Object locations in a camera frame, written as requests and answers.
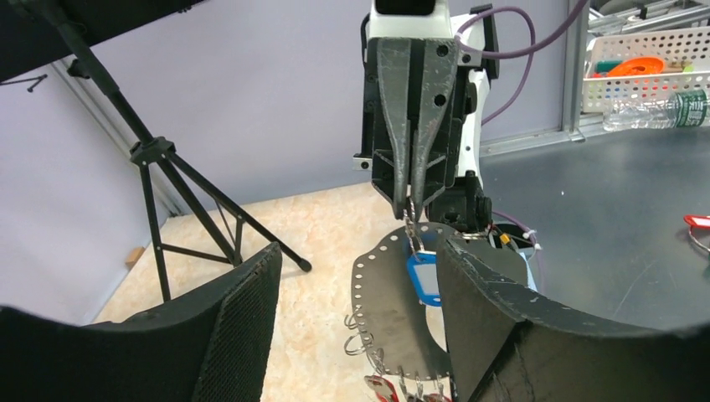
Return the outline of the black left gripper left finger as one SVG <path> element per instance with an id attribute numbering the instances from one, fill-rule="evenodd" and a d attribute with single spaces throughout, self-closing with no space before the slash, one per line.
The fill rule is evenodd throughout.
<path id="1" fill-rule="evenodd" d="M 77 327 L 1 310 L 4 401 L 257 401 L 282 254 L 237 268 L 124 322 Z"/>

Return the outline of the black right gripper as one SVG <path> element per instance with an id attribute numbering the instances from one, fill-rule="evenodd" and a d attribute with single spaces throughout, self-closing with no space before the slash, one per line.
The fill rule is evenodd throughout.
<path id="1" fill-rule="evenodd" d="M 454 39 L 370 39 L 360 154 L 396 219 L 484 230 L 492 201 L 473 155 L 483 89 L 459 55 Z"/>

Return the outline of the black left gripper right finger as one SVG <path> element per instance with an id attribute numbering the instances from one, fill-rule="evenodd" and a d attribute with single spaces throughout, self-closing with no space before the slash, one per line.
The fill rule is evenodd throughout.
<path id="1" fill-rule="evenodd" d="M 502 274 L 520 257 L 437 250 L 456 401 L 706 401 L 709 326 L 659 331 L 565 306 Z"/>

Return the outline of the blue key tag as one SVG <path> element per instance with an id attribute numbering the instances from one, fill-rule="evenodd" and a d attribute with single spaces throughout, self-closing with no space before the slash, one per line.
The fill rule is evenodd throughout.
<path id="1" fill-rule="evenodd" d="M 419 300 L 426 306 L 441 307 L 436 253 L 418 251 L 407 259 L 406 266 Z"/>

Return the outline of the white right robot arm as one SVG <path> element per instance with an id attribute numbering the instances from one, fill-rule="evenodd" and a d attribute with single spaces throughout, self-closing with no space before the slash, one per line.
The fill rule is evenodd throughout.
<path id="1" fill-rule="evenodd" d="M 498 47 L 489 8 L 453 15 L 446 1 L 374 1 L 360 26 L 363 122 L 354 166 L 396 219 L 461 232 L 491 225 L 481 127 Z"/>

